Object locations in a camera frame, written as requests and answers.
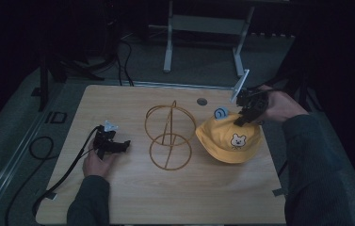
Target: long-sleeve shirt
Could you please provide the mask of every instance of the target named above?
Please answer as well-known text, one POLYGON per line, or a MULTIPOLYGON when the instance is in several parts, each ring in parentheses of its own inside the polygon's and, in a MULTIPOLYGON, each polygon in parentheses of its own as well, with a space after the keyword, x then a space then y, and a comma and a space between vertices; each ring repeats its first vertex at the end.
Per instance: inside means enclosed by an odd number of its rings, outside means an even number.
MULTIPOLYGON (((282 129, 289 168, 287 225, 353 225, 338 174, 340 159, 329 148, 318 121, 296 116, 282 129)), ((109 183, 104 178, 85 178, 69 207, 68 225, 109 225, 108 198, 109 183)))

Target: yellow bucket hat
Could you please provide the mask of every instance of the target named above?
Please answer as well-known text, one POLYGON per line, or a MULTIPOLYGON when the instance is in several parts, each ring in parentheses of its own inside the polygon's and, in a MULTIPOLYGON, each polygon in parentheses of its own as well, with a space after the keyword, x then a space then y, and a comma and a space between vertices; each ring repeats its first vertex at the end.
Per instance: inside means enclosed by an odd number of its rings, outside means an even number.
POLYGON ((206 151, 226 163, 243 163, 254 157, 262 141, 260 125, 235 125, 234 121, 241 117, 237 113, 229 112, 221 119, 217 116, 215 112, 195 131, 206 151))

